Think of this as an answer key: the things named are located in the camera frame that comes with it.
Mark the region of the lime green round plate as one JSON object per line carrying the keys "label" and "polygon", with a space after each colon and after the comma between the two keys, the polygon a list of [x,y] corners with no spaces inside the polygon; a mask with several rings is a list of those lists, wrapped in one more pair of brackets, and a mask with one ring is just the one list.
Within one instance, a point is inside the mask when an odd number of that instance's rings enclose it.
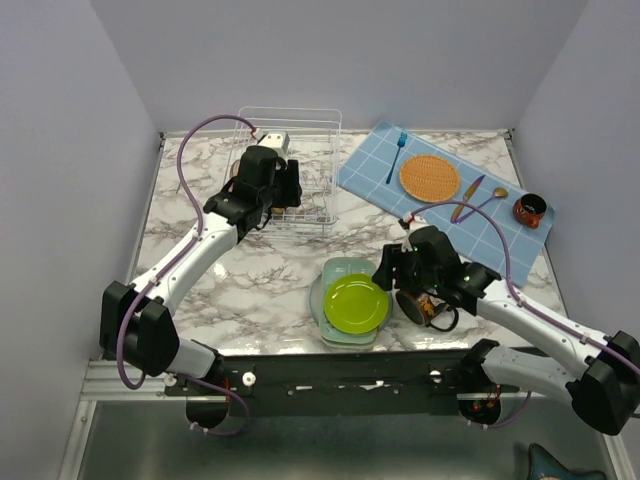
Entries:
{"label": "lime green round plate", "polygon": [[388,318],[392,302],[370,275],[352,273],[329,286],[323,306],[333,327],[359,335],[378,329]]}

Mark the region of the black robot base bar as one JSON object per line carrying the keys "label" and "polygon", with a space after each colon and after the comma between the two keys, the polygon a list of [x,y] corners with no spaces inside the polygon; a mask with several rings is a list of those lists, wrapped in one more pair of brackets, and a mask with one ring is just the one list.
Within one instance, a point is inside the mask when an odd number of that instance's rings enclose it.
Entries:
{"label": "black robot base bar", "polygon": [[226,356],[213,382],[238,394],[253,417],[457,415],[459,398],[498,391],[465,349]]}

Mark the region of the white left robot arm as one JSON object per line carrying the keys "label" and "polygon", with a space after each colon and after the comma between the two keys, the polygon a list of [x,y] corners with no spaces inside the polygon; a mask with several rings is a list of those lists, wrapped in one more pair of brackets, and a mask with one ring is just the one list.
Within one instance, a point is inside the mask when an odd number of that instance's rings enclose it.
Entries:
{"label": "white left robot arm", "polygon": [[274,208],[301,203],[299,165],[287,159],[282,132],[248,147],[236,176],[211,197],[187,235],[130,284],[112,282],[102,297],[99,343],[148,376],[175,373],[201,395],[222,380],[217,353],[180,337],[173,316],[195,283],[250,231],[266,226]]}

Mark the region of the white wire dish rack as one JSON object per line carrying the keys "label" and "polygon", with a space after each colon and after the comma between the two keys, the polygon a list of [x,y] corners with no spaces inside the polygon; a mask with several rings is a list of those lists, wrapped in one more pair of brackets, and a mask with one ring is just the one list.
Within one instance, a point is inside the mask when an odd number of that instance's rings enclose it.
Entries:
{"label": "white wire dish rack", "polygon": [[263,132],[286,131],[287,157],[299,162],[301,205],[272,214],[270,237],[324,237],[337,221],[342,114],[336,109],[245,106],[238,115]]}

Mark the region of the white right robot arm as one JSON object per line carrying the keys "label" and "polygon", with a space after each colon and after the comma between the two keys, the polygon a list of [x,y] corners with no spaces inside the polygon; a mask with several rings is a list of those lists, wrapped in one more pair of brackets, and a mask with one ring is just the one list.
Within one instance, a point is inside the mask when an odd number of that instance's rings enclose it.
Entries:
{"label": "white right robot arm", "polygon": [[460,367],[460,379],[480,392],[491,384],[540,393],[571,405],[588,426],[619,434],[639,407],[639,343],[628,333],[607,335],[580,325],[518,293],[501,275],[464,262],[434,226],[409,233],[382,250],[374,283],[490,320],[542,351],[518,353],[480,342]]}

